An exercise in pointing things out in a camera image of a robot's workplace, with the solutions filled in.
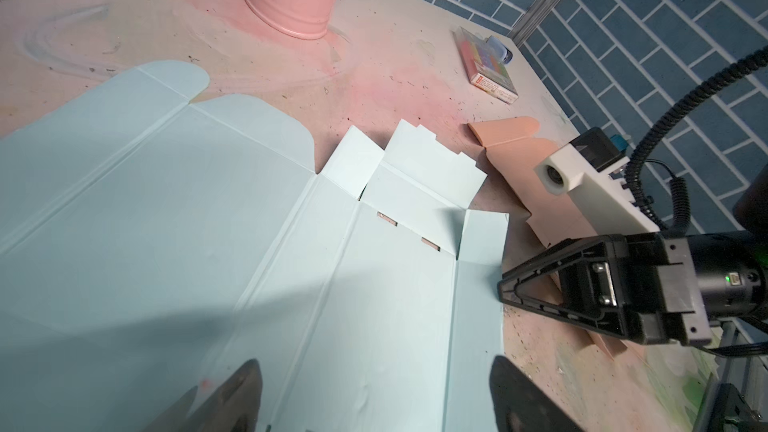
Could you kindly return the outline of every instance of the table surface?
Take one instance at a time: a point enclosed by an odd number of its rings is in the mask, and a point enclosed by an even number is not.
[[[423,124],[488,174],[472,208],[508,212],[504,266],[544,248],[528,212],[485,158],[467,122],[532,116],[537,136],[577,135],[512,42],[512,105],[471,86],[452,30],[488,30],[421,0],[337,0],[329,33],[293,39],[243,0],[0,0],[0,137],[39,119],[110,76],[152,60],[206,69],[207,100],[264,99],[315,139],[316,170],[350,125],[384,147],[400,119]],[[714,362],[677,346],[611,360],[585,332],[506,308],[506,355],[586,430],[690,430]]]

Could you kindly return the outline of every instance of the orange cardboard piece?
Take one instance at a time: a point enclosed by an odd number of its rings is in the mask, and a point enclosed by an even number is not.
[[[522,116],[468,125],[485,147],[490,163],[531,213],[526,223],[545,247],[566,238],[597,235],[567,194],[551,194],[536,175],[534,168],[558,149],[552,140],[533,137],[539,130],[538,120]],[[610,358],[627,350],[616,338],[591,331],[589,335]]]

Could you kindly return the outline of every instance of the black cable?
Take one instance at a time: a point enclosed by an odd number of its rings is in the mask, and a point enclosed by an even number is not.
[[[674,174],[674,172],[672,172],[672,169],[667,164],[662,162],[661,160],[656,160],[655,158],[646,158],[645,161],[648,162],[648,163],[651,163],[651,164],[658,164],[658,165],[662,166],[663,168],[666,168],[667,169],[667,173],[669,173],[671,178],[677,177]]]
[[[768,66],[768,46],[749,54],[738,62],[730,64],[725,69],[716,73],[706,81],[699,84],[690,91],[686,97],[680,99],[671,109],[656,121],[648,133],[640,140],[640,143],[632,152],[632,157],[624,171],[624,177],[627,180],[627,187],[640,211],[648,216],[661,230],[665,230],[667,225],[656,215],[653,208],[648,203],[648,199],[643,192],[643,184],[640,181],[640,170],[648,161],[648,157],[654,148],[661,142],[667,133],[672,130],[691,110],[701,105],[702,102],[709,99],[730,84],[738,81],[744,76],[748,76],[762,67]],[[670,183],[672,193],[672,210],[674,222],[672,229],[685,233],[690,224],[690,203],[685,187],[685,180],[677,178],[677,184]]]
[[[762,322],[754,317],[739,317],[744,322],[747,322],[752,327],[756,328],[757,330],[763,332],[764,334],[768,334],[768,324],[765,322]]]
[[[747,322],[752,327],[759,331],[768,334],[768,324],[762,322],[752,316],[739,317],[744,322]],[[718,348],[704,348],[697,347],[697,349],[707,352],[708,354],[714,354],[717,357],[755,357],[756,355],[768,355],[768,342],[758,342],[756,344],[739,344],[729,345],[726,347]]]
[[[758,342],[757,344],[739,344],[728,345],[718,348],[697,347],[702,352],[716,355],[717,357],[742,358],[755,357],[758,355],[768,355],[768,342]]]
[[[672,180],[670,180],[670,195],[672,196],[672,223],[676,224],[676,229],[685,233],[690,226],[690,202],[688,201],[688,188],[685,185],[685,179],[678,177],[672,172],[672,169],[655,158],[647,158],[646,162],[658,164],[667,169]]]

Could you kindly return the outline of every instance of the cardboard flap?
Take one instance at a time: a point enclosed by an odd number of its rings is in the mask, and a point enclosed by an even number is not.
[[[533,137],[541,125],[533,117],[513,117],[511,119],[488,120],[469,124],[483,147],[497,146],[513,140]]]
[[[315,142],[310,131],[301,122],[262,99],[231,94],[198,102],[192,107],[300,166],[315,171]]]
[[[384,157],[384,151],[360,129],[351,126],[320,173],[352,197],[360,197]]]
[[[408,227],[441,250],[456,256],[465,210],[430,194],[396,168],[383,162],[362,194],[362,201]]]
[[[457,207],[467,208],[485,173],[463,152],[455,154],[423,126],[401,120],[384,151],[384,162]]]
[[[208,86],[198,66],[151,62],[0,140],[0,252],[92,183]]]
[[[456,267],[444,432],[496,430],[488,376],[504,355],[496,284],[509,214],[467,210]]]

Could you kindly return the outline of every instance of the coiled black cable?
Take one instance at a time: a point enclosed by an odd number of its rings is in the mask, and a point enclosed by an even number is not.
[[[643,184],[640,182],[640,170],[646,163],[648,157],[654,148],[661,142],[667,133],[672,130],[680,120],[683,120],[691,110],[695,109],[702,102],[709,99],[719,91],[725,89],[730,84],[738,81],[744,76],[748,76],[762,67],[768,66],[768,46],[744,57],[738,62],[730,64],[725,69],[716,73],[706,81],[703,81],[695,89],[680,99],[671,109],[662,115],[656,121],[648,133],[640,140],[640,143],[632,152],[632,157],[624,170],[624,178],[627,180],[627,187],[640,211],[648,216],[661,230],[667,228],[667,224],[654,212],[650,206],[648,198],[643,192]],[[670,182],[670,193],[672,195],[672,210],[674,220],[672,229],[685,234],[690,225],[690,202],[686,190],[685,179],[675,177]]]

